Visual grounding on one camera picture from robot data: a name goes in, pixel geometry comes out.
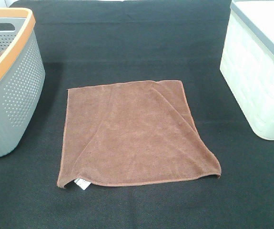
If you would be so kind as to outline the brown microfibre towel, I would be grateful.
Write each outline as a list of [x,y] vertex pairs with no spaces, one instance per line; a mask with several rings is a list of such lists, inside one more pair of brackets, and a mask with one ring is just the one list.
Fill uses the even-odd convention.
[[199,136],[181,81],[68,90],[58,187],[78,178],[124,187],[221,173]]

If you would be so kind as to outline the black fabric table mat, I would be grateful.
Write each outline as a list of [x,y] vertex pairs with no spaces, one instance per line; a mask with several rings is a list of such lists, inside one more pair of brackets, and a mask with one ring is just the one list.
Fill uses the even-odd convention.
[[[18,147],[0,158],[0,229],[274,229],[274,141],[256,136],[220,73],[228,0],[19,0],[46,77]],[[182,81],[220,178],[82,190],[56,185],[67,90]]]

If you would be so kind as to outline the grey basket with orange rim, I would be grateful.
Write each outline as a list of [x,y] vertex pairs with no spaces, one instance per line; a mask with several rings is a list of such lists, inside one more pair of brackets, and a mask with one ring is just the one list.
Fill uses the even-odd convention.
[[45,70],[27,8],[0,8],[0,157],[15,149],[39,101]]

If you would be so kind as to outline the white basket with grey rim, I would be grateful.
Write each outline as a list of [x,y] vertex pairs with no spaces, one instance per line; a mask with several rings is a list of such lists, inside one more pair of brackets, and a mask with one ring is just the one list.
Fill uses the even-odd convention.
[[253,132],[274,140],[274,0],[233,0],[220,71]]

